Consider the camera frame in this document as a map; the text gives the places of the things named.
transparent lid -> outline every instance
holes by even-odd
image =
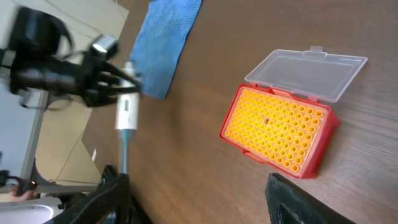
[[[335,103],[368,58],[311,50],[274,50],[247,77],[264,85]]]

